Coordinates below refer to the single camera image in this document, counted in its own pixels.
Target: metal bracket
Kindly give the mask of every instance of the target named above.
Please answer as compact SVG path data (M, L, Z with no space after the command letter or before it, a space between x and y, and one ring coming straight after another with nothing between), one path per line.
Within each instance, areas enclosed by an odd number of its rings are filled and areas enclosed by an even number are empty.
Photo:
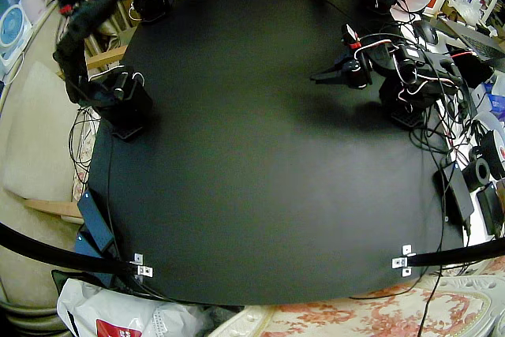
M148 276L149 278L152 278L152 268L149 268L148 266L139 266L137 268L137 275Z
M402 255L398 258L393 258L391 262L392 268L401 268L402 269L402 277L412 275L412 268L407 266L407 257L415 256L415 253L412 253L412 245L404 245L402 246Z
M135 253L133 256L133 261L130 262L131 264L136 264L137 267L137 275L135 275L135 278L137 280L140 280L142 283L142 279L144 276L148 276L149 278L152 278L153 276L153 269L150 268L149 266L144 266L144 255Z

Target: black tabletop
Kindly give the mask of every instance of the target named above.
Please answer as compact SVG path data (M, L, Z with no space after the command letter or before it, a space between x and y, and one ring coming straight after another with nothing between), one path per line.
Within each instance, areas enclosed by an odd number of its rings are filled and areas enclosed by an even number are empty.
M343 23L370 25L354 4L182 0L137 29L123 63L154 110L141 136L114 139L110 209L154 290L226 305L337 298L408 280L391 268L405 244L436 250L436 166L383 116L380 78L363 91L309 80L342 52ZM101 204L111 141L100 128ZM444 246L462 246L458 228Z

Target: blue fan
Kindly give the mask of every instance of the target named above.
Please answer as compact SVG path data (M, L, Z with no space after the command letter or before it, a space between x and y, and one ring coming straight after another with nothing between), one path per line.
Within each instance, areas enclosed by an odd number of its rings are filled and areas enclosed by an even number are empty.
M18 5L10 6L0 18L0 62L8 73L28 42L30 31L28 18Z

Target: plastic bag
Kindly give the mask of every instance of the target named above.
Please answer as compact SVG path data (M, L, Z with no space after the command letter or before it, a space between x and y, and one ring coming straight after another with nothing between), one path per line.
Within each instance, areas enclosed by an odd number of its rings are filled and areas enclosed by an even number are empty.
M68 279L58 315L79 337L193 337L212 324L197 306L146 300Z

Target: cushion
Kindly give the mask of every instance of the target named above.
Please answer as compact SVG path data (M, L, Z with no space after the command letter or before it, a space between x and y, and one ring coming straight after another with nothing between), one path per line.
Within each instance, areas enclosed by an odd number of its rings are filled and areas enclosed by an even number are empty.
M68 143L77 109L64 81L35 62L9 131L6 189L25 199L70 201L74 169Z

